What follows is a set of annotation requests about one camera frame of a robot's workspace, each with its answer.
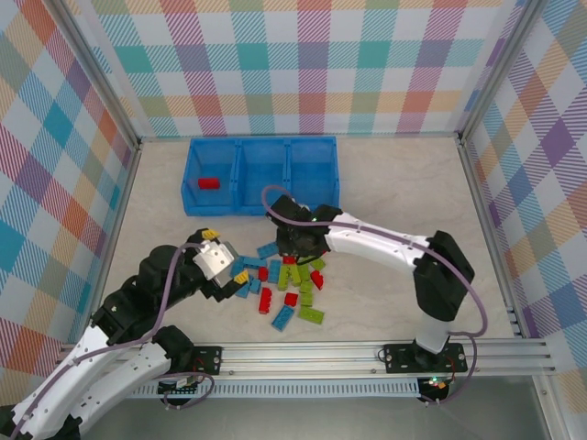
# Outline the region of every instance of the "cable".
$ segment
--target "cable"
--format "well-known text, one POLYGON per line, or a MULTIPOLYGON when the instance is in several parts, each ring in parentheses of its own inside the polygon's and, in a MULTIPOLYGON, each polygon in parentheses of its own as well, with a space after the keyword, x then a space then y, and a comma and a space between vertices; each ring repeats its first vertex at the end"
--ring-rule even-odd
MULTIPOLYGON (((166 374, 163 376, 159 376, 158 379, 167 379, 167 378, 177 378, 177 377, 183 377, 186 376, 186 373, 173 373, 173 374, 166 374)), ((204 393, 203 396, 198 397, 197 399, 191 399, 190 401, 187 401, 185 404, 183 405, 171 405, 168 401, 167 401, 167 395, 170 393, 169 391, 167 391, 166 393, 163 394, 163 403, 165 403, 165 405, 167 405, 167 409, 174 409, 176 411, 181 411, 181 410, 186 410, 188 408, 191 408, 195 405, 197 405, 198 403, 201 403, 202 401, 204 401, 214 390, 214 387, 216 385, 216 383, 214 382, 214 377, 207 374, 207 373, 202 373, 202 372, 198 372, 197 374, 193 374, 190 376, 201 376, 202 380, 199 381, 198 383, 202 383, 204 381, 204 379, 208 379, 210 380, 210 388, 208 389, 208 391, 206 391, 204 393)))
MULTIPOLYGON (((466 331, 449 332, 449 335, 451 335, 451 336, 466 336, 466 337, 468 337, 471 340, 471 343, 473 346, 473 357, 472 357, 471 367, 469 368, 469 372, 468 372, 467 376, 465 377, 465 380, 462 382, 462 385, 460 386, 460 388, 458 390, 456 390, 453 394, 448 396, 447 399, 445 399, 443 401, 443 404, 450 402, 450 401, 454 400, 455 397, 459 396, 462 393, 462 391, 465 388, 467 388, 467 386, 469 385, 469 381, 470 381, 471 376, 473 374, 473 371, 475 370, 475 367, 477 365, 477 344, 475 343, 474 338, 479 337, 479 336, 483 336, 485 334, 485 332, 487 331, 487 326, 488 326, 487 312, 485 311, 485 307, 483 306, 481 298, 479 297, 477 292, 473 289, 473 287, 471 286, 469 281, 464 277, 464 275, 462 273, 460 273, 459 270, 457 268, 455 268, 450 261, 448 261, 446 258, 442 257, 440 254, 438 254, 434 250, 432 250, 428 247, 422 246, 419 243, 413 242, 403 236, 399 236, 397 234, 394 234, 394 233, 391 233, 388 231, 382 231, 380 229, 375 229, 370 226, 355 225, 352 223, 345 223, 345 222, 299 222, 296 220, 290 220, 289 218, 283 217, 282 215, 279 215, 275 211, 273 211, 271 209, 271 207, 269 206, 269 204, 267 203, 267 193, 271 190, 280 191, 280 192, 288 195, 289 197, 292 197, 292 195, 286 189, 284 189, 283 187, 281 187, 279 185, 269 185, 269 186, 266 186, 265 188, 263 188, 263 191, 261 193, 261 198, 260 198, 261 202, 263 203, 263 207, 265 208, 265 211, 267 211, 271 216, 277 218, 278 220, 281 220, 282 222, 284 222, 287 225, 304 226, 304 227, 338 226, 338 227, 346 227, 346 228, 355 229, 355 230, 360 229, 361 231, 369 232, 369 233, 375 234, 380 237, 385 237, 385 238, 391 239, 395 242, 398 242, 402 245, 406 245, 406 246, 418 249, 422 252, 425 252, 430 257, 432 257, 432 258, 436 259, 438 262, 442 263, 446 268, 448 268, 453 273, 453 275, 455 277, 457 277, 457 279, 462 283, 463 286, 465 286, 467 291, 471 294, 472 299, 475 301, 475 304, 477 305, 477 308, 479 309, 479 313, 481 314, 481 319, 482 319, 481 329, 477 332, 466 332, 466 331)), ((422 397, 425 400, 433 402, 432 400, 428 399, 426 396, 422 396, 422 397)))
POLYGON ((123 348, 130 348, 133 346, 137 346, 139 344, 144 344, 145 342, 149 341, 159 330, 161 327, 161 322, 163 321, 163 316, 165 315, 165 310, 167 309, 167 302, 169 301, 170 291, 172 289, 172 282, 173 277, 175 275, 175 268, 177 266, 177 262, 182 255, 182 252, 187 248, 201 248, 202 245, 197 243, 184 243, 179 246, 175 252, 173 253, 172 261, 169 265, 169 270, 167 272, 167 278, 165 279, 165 287, 163 288, 163 296, 161 297, 161 307, 159 309, 159 313, 157 314, 157 320, 155 321, 155 325, 151 328, 143 337, 137 339, 135 341, 126 342, 124 344, 114 345, 114 346, 107 346, 104 348, 97 349, 95 351, 91 351, 79 357, 75 357, 72 360, 72 364, 63 365, 63 368, 55 373, 47 384, 37 393, 37 396, 33 399, 33 402, 28 406, 28 408, 23 413, 20 421, 17 423, 17 426, 13 430, 12 434, 10 435, 10 440, 16 440, 18 433, 20 433, 20 429, 25 424, 26 420, 30 417, 30 415, 35 411, 35 408, 39 405, 41 399, 47 394, 47 392, 57 383, 57 381, 67 372, 69 371, 74 365, 77 366, 80 362, 83 362, 86 359, 93 358, 94 356, 103 355, 104 353, 108 353, 110 351, 117 351, 123 348))

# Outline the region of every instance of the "red lego brick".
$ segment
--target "red lego brick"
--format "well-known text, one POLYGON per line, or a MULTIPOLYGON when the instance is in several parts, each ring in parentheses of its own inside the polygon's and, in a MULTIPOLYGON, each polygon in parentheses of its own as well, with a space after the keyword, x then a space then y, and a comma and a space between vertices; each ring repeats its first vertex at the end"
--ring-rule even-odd
POLYGON ((271 289, 267 287, 263 287, 260 293, 260 301, 259 301, 259 313, 260 314, 268 314, 269 309, 271 308, 271 296, 273 293, 271 289))
POLYGON ((318 288, 318 290, 321 291, 322 286, 324 285, 324 277, 322 276, 322 274, 320 272, 318 272, 317 270, 314 270, 310 274, 310 278, 312 279, 312 281, 314 282, 314 285, 318 288))
POLYGON ((220 180, 217 177, 198 179, 198 188, 201 190, 219 190, 220 180))
POLYGON ((269 278, 269 269, 259 268, 259 280, 265 282, 269 278))
POLYGON ((285 293, 285 301, 283 303, 295 307, 297 304, 297 293, 285 293))

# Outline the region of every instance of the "lime green lego brick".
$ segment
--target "lime green lego brick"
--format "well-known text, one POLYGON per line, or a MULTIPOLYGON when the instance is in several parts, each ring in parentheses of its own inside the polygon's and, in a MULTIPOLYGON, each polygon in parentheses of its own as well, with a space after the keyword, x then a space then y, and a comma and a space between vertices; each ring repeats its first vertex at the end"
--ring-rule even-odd
POLYGON ((310 281, 310 269, 308 268, 307 264, 303 264, 301 266, 297 267, 297 271, 300 274, 300 278, 302 279, 302 282, 304 281, 310 281))
POLYGON ((314 304, 314 295, 312 293, 300 293, 302 299, 300 304, 311 307, 314 304))
POLYGON ((300 293, 312 293, 314 290, 314 283, 311 281, 302 281, 300 285, 300 293))
POLYGON ((316 270, 322 270, 327 266, 327 264, 321 258, 317 258, 310 263, 312 267, 316 270))
POLYGON ((306 321, 309 321, 314 324, 321 325, 322 321, 324 320, 324 312, 320 312, 319 310, 312 309, 310 307, 302 307, 298 316, 306 321))
POLYGON ((290 279, 290 269, 286 265, 282 265, 282 268, 279 270, 279 279, 277 281, 277 290, 278 291, 286 291, 287 286, 289 284, 290 279))
POLYGON ((295 264, 288 264, 287 269, 290 271, 290 279, 292 280, 292 284, 295 287, 302 284, 302 279, 300 278, 300 272, 298 272, 297 266, 295 264))

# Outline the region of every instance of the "blue storage tray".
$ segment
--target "blue storage tray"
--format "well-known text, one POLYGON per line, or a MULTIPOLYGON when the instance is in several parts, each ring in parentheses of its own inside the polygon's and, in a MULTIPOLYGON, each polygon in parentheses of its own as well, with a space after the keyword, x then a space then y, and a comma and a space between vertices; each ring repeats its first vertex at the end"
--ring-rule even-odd
MULTIPOLYGON (((300 204, 338 206, 335 137, 223 137, 192 139, 182 182, 188 215, 263 215, 260 194, 280 185, 300 204), (200 190, 198 179, 217 177, 219 190, 200 190)), ((279 192, 270 192, 275 202, 279 192)))

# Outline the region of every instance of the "purple cable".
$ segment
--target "purple cable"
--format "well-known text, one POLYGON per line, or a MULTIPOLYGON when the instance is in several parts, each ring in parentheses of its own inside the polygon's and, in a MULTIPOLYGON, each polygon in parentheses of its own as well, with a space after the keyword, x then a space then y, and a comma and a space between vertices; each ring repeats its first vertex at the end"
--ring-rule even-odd
POLYGON ((178 377, 183 377, 183 376, 196 376, 196 377, 201 376, 202 380, 198 383, 202 383, 204 381, 204 379, 208 379, 208 380, 210 380, 210 389, 208 391, 206 391, 203 396, 200 396, 197 399, 191 399, 190 401, 188 401, 187 403, 185 403, 181 406, 171 405, 167 401, 167 395, 169 394, 169 392, 166 392, 165 394, 163 394, 163 403, 165 403, 167 405, 167 408, 173 408, 176 411, 187 410, 188 408, 191 408, 191 407, 197 405, 198 403, 201 403, 202 401, 204 401, 214 390, 214 387, 215 387, 214 377, 212 377, 211 375, 209 375, 207 373, 202 373, 199 371, 194 372, 194 373, 187 373, 186 372, 186 373, 165 374, 163 376, 159 376, 158 379, 178 378, 178 377))
POLYGON ((485 307, 483 306, 481 298, 479 297, 477 292, 473 289, 471 284, 467 281, 467 279, 463 276, 463 274, 460 273, 459 270, 457 268, 455 268, 450 261, 448 261, 446 258, 442 257, 440 254, 438 254, 434 250, 429 249, 428 247, 422 246, 419 243, 414 243, 407 238, 404 238, 402 236, 398 236, 397 234, 393 234, 391 232, 381 231, 379 229, 375 229, 374 227, 369 227, 369 226, 364 226, 364 225, 355 225, 352 223, 298 222, 298 221, 290 220, 289 218, 283 217, 282 215, 279 215, 275 211, 273 211, 271 209, 271 207, 269 206, 269 204, 267 203, 267 193, 271 190, 280 191, 280 192, 288 195, 289 197, 292 197, 292 195, 285 188, 283 188, 279 185, 269 185, 269 186, 266 186, 265 188, 263 188, 263 192, 261 193, 261 198, 260 198, 265 210, 271 216, 277 218, 278 220, 281 220, 282 222, 284 222, 287 225, 292 225, 292 226, 338 226, 338 227, 347 227, 350 229, 359 229, 360 228, 361 231, 370 232, 370 233, 375 234, 377 236, 389 238, 389 239, 396 241, 398 243, 401 243, 403 245, 407 245, 407 246, 410 246, 412 248, 416 248, 422 252, 427 253, 430 257, 432 257, 432 258, 436 259, 438 262, 442 263, 445 267, 447 267, 454 274, 455 277, 457 277, 457 279, 462 283, 462 285, 465 286, 467 291, 469 291, 472 299, 475 301, 475 304, 477 304, 477 307, 479 308, 479 313, 481 314, 481 319, 482 319, 481 329, 478 332, 449 332, 449 335, 451 335, 451 336, 466 336, 466 337, 468 337, 471 340, 471 343, 473 345, 473 361, 471 362, 471 367, 469 368, 469 372, 468 372, 467 376, 465 377, 463 384, 460 386, 460 388, 456 392, 454 392, 451 396, 448 396, 447 399, 445 399, 443 401, 443 403, 450 402, 456 396, 460 395, 462 390, 468 386, 469 380, 471 379, 471 377, 473 375, 473 371, 475 370, 475 366, 477 365, 477 344, 475 343, 473 338, 483 336, 485 334, 485 332, 487 331, 487 326, 488 326, 487 312, 485 311, 485 307))
MULTIPOLYGON (((167 278, 165 279, 165 287, 163 289, 163 296, 161 298, 161 308, 159 309, 159 313, 157 315, 157 320, 155 321, 155 325, 153 326, 153 328, 151 328, 143 337, 141 337, 140 339, 137 339, 136 341, 126 342, 125 344, 120 344, 120 345, 107 346, 107 347, 100 348, 95 351, 91 351, 91 352, 86 353, 84 355, 81 355, 79 357, 75 357, 72 360, 73 364, 79 365, 80 362, 82 362, 86 359, 89 359, 89 358, 93 358, 94 356, 103 355, 104 353, 108 353, 110 351, 116 351, 116 350, 120 350, 123 348, 137 346, 139 344, 144 344, 145 342, 149 341, 157 333, 157 331, 161 327, 161 322, 163 321, 163 316, 165 315, 165 310, 167 309, 167 301, 169 301, 169 294, 172 289, 173 275, 175 273, 175 267, 177 266, 178 259, 182 255, 182 252, 184 249, 200 248, 200 247, 201 247, 201 245, 198 245, 195 243, 184 243, 175 250, 175 253, 173 254, 173 257, 172 257, 172 261, 169 265, 169 270, 167 272, 167 278)), ((63 368, 60 369, 55 374, 55 376, 53 376, 51 378, 51 380, 49 382, 47 382, 47 385, 45 385, 43 387, 43 389, 38 392, 37 397, 35 397, 35 399, 33 399, 33 402, 25 410, 23 417, 17 423, 17 426, 15 427, 14 431, 10 435, 10 440, 16 440, 17 435, 20 432, 20 429, 22 428, 23 424, 26 421, 26 418, 28 416, 30 416, 33 413, 33 411, 35 411, 35 408, 37 408, 37 405, 39 405, 40 400, 45 396, 45 394, 47 394, 47 392, 51 389, 51 387, 53 387, 53 385, 55 385, 55 383, 57 383, 57 381, 61 378, 61 376, 63 376, 67 371, 70 370, 71 367, 72 367, 72 365, 69 365, 69 364, 64 365, 63 368)))

